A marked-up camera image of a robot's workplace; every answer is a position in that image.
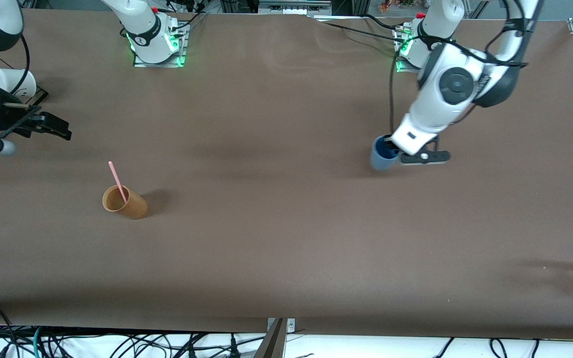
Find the green led light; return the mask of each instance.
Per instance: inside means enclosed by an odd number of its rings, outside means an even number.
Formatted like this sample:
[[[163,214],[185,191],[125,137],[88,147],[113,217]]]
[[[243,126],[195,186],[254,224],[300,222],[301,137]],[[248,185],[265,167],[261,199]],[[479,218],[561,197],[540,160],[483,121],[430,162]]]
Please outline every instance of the green led light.
[[[412,46],[412,43],[413,43],[413,40],[412,40],[412,39],[411,39],[411,40],[408,40],[408,41],[406,41],[406,42],[404,42],[404,45],[402,45],[402,48],[401,48],[401,50],[400,50],[400,53],[401,53],[402,55],[404,55],[404,56],[407,55],[408,52],[410,52],[410,48],[411,48],[411,46]]]
[[[165,41],[168,42],[169,50],[173,52],[176,50],[178,46],[177,45],[175,46],[173,43],[171,43],[170,38],[171,38],[170,36],[165,36]]]

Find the brown cup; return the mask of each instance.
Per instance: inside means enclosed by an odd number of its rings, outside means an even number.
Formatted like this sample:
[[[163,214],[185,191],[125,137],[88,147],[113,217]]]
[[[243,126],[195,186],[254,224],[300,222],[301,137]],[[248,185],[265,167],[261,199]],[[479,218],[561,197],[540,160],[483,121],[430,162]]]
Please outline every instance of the brown cup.
[[[134,193],[130,188],[123,185],[123,192],[127,202],[123,201],[118,186],[110,186],[103,194],[103,207],[112,213],[123,215],[126,218],[136,220],[147,215],[147,202],[141,195]]]

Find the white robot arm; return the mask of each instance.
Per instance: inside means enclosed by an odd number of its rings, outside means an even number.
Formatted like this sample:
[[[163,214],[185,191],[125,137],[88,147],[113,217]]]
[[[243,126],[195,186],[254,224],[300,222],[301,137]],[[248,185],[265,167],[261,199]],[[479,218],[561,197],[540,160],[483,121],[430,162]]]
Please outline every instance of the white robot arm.
[[[132,50],[143,62],[157,64],[178,51],[172,41],[176,18],[154,13],[145,0],[101,0],[114,11],[127,31]]]
[[[430,3],[430,9],[424,18],[416,18],[406,25],[411,29],[409,36],[411,38],[436,36],[450,39],[464,18],[464,10],[462,0],[434,0]],[[421,68],[430,51],[439,45],[441,45],[439,41],[424,38],[414,42],[401,56],[415,68]]]
[[[434,141],[468,106],[494,106],[511,95],[543,0],[504,2],[509,19],[503,27],[497,55],[444,41],[430,52],[417,77],[417,99],[394,133],[384,136],[389,150],[384,157],[410,157],[410,163],[405,164],[447,161],[449,155],[427,151],[427,143]]]

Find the cable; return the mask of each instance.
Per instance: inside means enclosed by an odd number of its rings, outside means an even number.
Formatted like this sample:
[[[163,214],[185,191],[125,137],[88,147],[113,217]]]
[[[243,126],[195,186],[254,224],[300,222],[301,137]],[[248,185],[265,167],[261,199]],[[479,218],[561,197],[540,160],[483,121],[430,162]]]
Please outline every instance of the cable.
[[[165,335],[159,335],[157,338],[154,338],[154,340],[149,341],[147,344],[140,346],[139,349],[141,349],[140,351],[137,350],[137,352],[134,354],[134,358],[138,357],[141,353],[143,353],[143,351],[145,351],[145,349],[147,349],[147,347],[152,347],[152,345],[159,339],[163,338]],[[167,352],[165,351],[165,349],[155,346],[156,348],[162,349],[162,351],[165,353],[165,358],[167,358]]]
[[[510,20],[510,7],[507,6],[507,0],[501,0],[501,2],[503,3],[503,6],[505,7],[505,21],[509,21]],[[501,31],[496,34],[496,36],[494,36],[487,44],[485,49],[483,50],[485,53],[489,54],[489,47],[492,46],[493,43],[495,43],[496,40],[498,40],[502,34],[505,33],[505,29],[501,29]]]
[[[223,352],[225,352],[225,351],[227,351],[227,350],[236,348],[236,347],[238,347],[238,346],[240,346],[240,345],[250,344],[251,342],[256,342],[256,341],[263,340],[263,339],[264,339],[264,336],[262,336],[262,337],[257,337],[257,338],[253,338],[253,339],[251,339],[251,340],[245,340],[245,341],[242,341],[242,342],[238,342],[237,344],[234,344],[234,345],[231,345],[230,347],[227,347],[228,349],[223,349],[222,351],[220,351],[220,352],[214,354],[213,356],[209,356],[209,358],[216,358],[216,357],[219,356],[221,353],[223,353]]]
[[[532,354],[530,355],[530,358],[534,358],[534,356],[536,356],[536,351],[539,350],[539,343],[541,342],[541,340],[539,340],[538,338],[536,338],[534,340],[534,348],[532,349]]]
[[[32,338],[32,349],[34,350],[34,358],[41,358],[39,357],[39,331],[41,330],[41,326],[39,326],[37,328],[36,331],[34,331],[34,338]]]
[[[441,348],[441,352],[439,354],[437,354],[435,356],[435,358],[443,358],[444,354],[446,354],[446,351],[448,349],[448,347],[450,347],[450,344],[452,343],[452,341],[455,340],[455,337],[450,337],[450,339],[448,340],[448,342],[446,342],[446,345],[444,345],[443,348]]]
[[[500,355],[498,355],[498,353],[496,353],[496,351],[494,350],[494,342],[495,341],[498,342],[498,345],[501,346],[501,351],[503,351],[502,357]],[[505,346],[503,345],[503,342],[501,342],[500,339],[492,338],[491,340],[489,340],[489,349],[492,351],[492,354],[494,354],[494,356],[496,358],[507,358],[507,352],[505,351]]]
[[[231,354],[229,354],[229,358],[240,358],[240,351],[237,348],[236,336],[231,334]]]
[[[198,335],[196,335],[196,337],[190,337],[190,339],[187,341],[186,344],[184,344],[181,349],[178,350],[178,352],[173,356],[173,358],[181,358],[182,355],[185,354],[185,351],[187,351],[187,349],[198,343],[199,340],[202,340],[202,338],[204,338],[204,336],[206,336],[207,333],[198,333]]]
[[[121,349],[121,347],[126,344],[129,340],[131,340],[132,338],[134,338],[133,336],[128,336],[127,340],[124,340],[122,344],[118,345],[118,347],[116,347],[116,349],[114,349],[114,351],[112,352],[112,354],[109,355],[109,358],[112,358],[114,356],[114,354],[116,354],[116,352],[118,352],[119,349]]]
[[[207,14],[204,11],[198,11],[191,19],[189,19],[188,22],[185,22],[184,24],[177,26],[177,27],[171,27],[170,30],[176,31],[176,30],[182,29],[183,27],[189,25],[192,21],[194,21],[198,17],[198,15],[200,15],[201,13]]]
[[[332,26],[332,27],[339,27],[340,29],[344,29],[344,30],[349,30],[349,31],[354,31],[354,32],[359,32],[360,34],[366,34],[369,36],[374,36],[376,38],[383,38],[383,39],[389,39],[391,41],[398,41],[400,39],[396,39],[396,38],[391,38],[388,36],[384,36],[384,35],[380,35],[380,34],[373,34],[372,32],[368,32],[368,31],[362,31],[362,30],[358,30],[358,29],[353,29],[352,27],[345,27],[342,25],[336,25],[334,23],[330,23],[330,22],[325,22],[327,25]]]
[[[397,64],[397,56],[393,57],[393,63],[390,66],[390,73],[388,75],[388,126],[390,132],[395,132],[395,97],[393,97],[393,75],[395,73],[395,65]]]
[[[477,56],[476,54],[471,52],[466,47],[459,45],[459,43],[452,42],[448,39],[439,38],[437,36],[430,36],[430,35],[415,36],[413,38],[409,38],[409,39],[405,40],[404,43],[410,42],[410,41],[415,40],[415,39],[432,39],[434,41],[439,41],[441,43],[447,43],[448,45],[452,45],[454,47],[457,47],[461,52],[464,53],[464,55],[472,57],[473,59],[476,59],[477,61],[479,61],[481,63],[485,63],[485,64],[495,64],[495,65],[506,66],[506,67],[520,67],[520,68],[523,68],[523,67],[528,65],[528,63],[511,63],[510,61],[500,61],[500,60],[494,58],[493,56],[490,56],[489,59],[484,59],[483,57]]]
[[[21,35],[21,42],[23,43],[23,49],[25,50],[25,71],[23,71],[23,75],[21,75],[19,83],[10,91],[11,95],[14,95],[16,90],[21,87],[23,80],[25,80],[25,77],[28,75],[28,71],[30,70],[30,50],[28,50],[28,43],[25,42],[25,37],[23,35]]]
[[[19,344],[18,344],[18,342],[16,342],[16,335],[14,335],[14,331],[12,329],[12,323],[10,322],[9,318],[6,316],[6,313],[4,313],[4,311],[2,311],[1,309],[0,309],[0,316],[2,317],[4,322],[6,322],[6,326],[8,328],[8,331],[10,331],[10,337],[12,338],[12,344],[14,344],[14,347],[16,348],[16,356],[17,356],[17,358],[21,358],[21,352],[19,352]]]
[[[380,21],[380,19],[376,18],[375,16],[373,16],[372,14],[369,13],[365,13],[365,14],[360,14],[360,17],[367,17],[370,18],[371,20],[377,22],[377,25],[385,28],[385,29],[389,29],[389,30],[394,30],[396,27],[403,25],[404,23],[400,23],[399,25],[386,25],[386,23],[383,23]]]

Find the brown table surface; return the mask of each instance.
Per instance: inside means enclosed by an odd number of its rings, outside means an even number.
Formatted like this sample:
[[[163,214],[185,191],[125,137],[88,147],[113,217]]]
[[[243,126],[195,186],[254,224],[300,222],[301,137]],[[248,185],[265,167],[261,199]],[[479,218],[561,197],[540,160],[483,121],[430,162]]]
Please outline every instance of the brown table surface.
[[[446,165],[376,173],[390,43],[304,16],[209,15],[182,69],[133,68],[111,12],[25,12],[66,142],[0,157],[0,306],[15,324],[573,338],[573,35],[540,22],[507,102]],[[372,29],[363,20],[348,25]],[[483,48],[500,21],[464,21]],[[23,68],[20,45],[3,54]],[[395,117],[416,96],[395,75]],[[151,215],[100,198],[114,161]]]

